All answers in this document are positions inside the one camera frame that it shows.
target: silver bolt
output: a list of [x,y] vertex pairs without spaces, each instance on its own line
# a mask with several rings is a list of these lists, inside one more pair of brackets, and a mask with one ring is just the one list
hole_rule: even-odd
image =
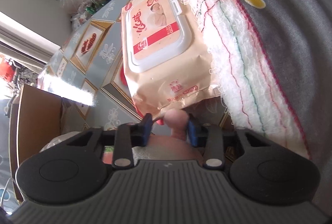
[[210,167],[218,167],[222,164],[222,161],[220,159],[208,159],[205,164]]
[[117,159],[114,164],[119,167],[126,167],[131,164],[131,161],[129,159]]

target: white fuzzy fabric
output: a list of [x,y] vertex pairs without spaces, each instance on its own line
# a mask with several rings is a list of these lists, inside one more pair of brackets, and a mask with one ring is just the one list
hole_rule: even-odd
[[309,157],[292,113],[278,90],[263,51],[236,0],[181,0],[196,14],[213,56],[212,72],[234,125],[266,135]]

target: white cord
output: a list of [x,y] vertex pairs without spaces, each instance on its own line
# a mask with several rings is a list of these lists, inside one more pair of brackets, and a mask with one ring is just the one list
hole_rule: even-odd
[[5,185],[5,188],[3,189],[3,193],[2,193],[2,195],[1,195],[1,199],[0,199],[0,207],[3,207],[3,200],[4,200],[4,197],[5,197],[5,193],[6,193],[6,191],[7,191],[7,187],[8,187],[9,181],[10,181],[11,179],[13,180],[13,182],[15,182],[15,181],[14,181],[14,178],[12,178],[12,177],[10,177],[10,178],[7,180],[7,183],[6,183],[6,185]]

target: black circular joint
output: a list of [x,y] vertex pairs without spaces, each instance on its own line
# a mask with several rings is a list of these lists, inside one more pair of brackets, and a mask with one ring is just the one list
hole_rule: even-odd
[[39,170],[40,175],[51,182],[63,182],[72,179],[78,173],[75,162],[67,159],[51,160]]
[[243,195],[271,205],[311,200],[320,180],[312,162],[281,146],[247,149],[232,164],[229,177]]
[[106,167],[84,147],[45,150],[24,161],[16,173],[20,190],[36,202],[60,205],[86,199],[107,178]]

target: beige wipes package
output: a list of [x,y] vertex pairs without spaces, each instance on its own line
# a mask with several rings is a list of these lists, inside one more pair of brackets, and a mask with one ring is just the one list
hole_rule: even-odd
[[141,115],[156,119],[220,95],[194,14],[178,0],[133,0],[122,8],[122,53]]

